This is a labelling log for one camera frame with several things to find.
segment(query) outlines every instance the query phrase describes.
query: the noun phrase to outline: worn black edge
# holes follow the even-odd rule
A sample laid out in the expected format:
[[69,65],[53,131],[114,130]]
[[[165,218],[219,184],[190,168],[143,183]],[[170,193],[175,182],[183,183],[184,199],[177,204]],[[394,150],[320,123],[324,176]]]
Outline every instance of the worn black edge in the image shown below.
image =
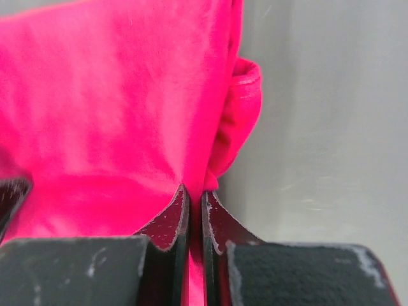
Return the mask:
[[6,215],[4,215],[0,220],[0,242],[3,241],[3,238],[15,214],[24,204],[25,200],[27,199],[31,190],[33,189],[33,183],[25,177],[15,177],[0,181],[0,185],[11,185],[15,183],[23,184],[25,186],[25,191],[19,194],[18,200],[13,205],[11,210],[8,213],[6,213]]

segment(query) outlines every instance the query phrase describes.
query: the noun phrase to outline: gray background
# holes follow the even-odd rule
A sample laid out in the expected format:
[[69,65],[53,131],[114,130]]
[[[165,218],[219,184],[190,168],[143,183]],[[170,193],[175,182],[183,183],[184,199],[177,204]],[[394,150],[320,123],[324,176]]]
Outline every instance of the gray background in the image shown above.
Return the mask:
[[[63,0],[0,0],[0,15]],[[408,305],[408,1],[248,0],[263,114],[221,198],[267,240],[354,242]]]

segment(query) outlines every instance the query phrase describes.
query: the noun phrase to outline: pink velvet cloth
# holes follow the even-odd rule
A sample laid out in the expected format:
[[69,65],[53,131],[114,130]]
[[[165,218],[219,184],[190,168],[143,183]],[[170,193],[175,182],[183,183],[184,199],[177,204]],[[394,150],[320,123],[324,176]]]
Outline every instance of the pink velvet cloth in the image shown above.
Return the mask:
[[183,182],[189,304],[203,305],[198,200],[261,108],[241,23],[242,0],[90,0],[0,19],[0,172],[34,182],[4,241],[131,235]]

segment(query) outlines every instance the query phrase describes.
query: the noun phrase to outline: black plastic piece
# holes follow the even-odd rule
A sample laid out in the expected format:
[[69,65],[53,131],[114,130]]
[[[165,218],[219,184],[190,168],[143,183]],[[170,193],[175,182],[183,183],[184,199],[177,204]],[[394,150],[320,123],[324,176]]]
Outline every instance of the black plastic piece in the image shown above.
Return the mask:
[[345,244],[271,244],[245,229],[215,192],[201,201],[206,305],[398,305],[380,261]]
[[186,304],[188,225],[180,186],[132,237],[12,240],[0,248],[0,305]]
[[232,305],[397,305],[383,266],[359,245],[229,244]]
[[0,180],[0,242],[31,187],[32,184],[21,177]]

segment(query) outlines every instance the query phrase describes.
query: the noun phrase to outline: pink sleeve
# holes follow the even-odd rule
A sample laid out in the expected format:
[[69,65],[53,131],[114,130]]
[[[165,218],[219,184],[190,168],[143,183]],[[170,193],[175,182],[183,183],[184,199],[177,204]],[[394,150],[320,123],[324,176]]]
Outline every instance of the pink sleeve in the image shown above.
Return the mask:
[[184,183],[203,305],[198,200],[261,108],[242,5],[88,0],[0,19],[0,175],[34,182],[4,241],[131,235]]

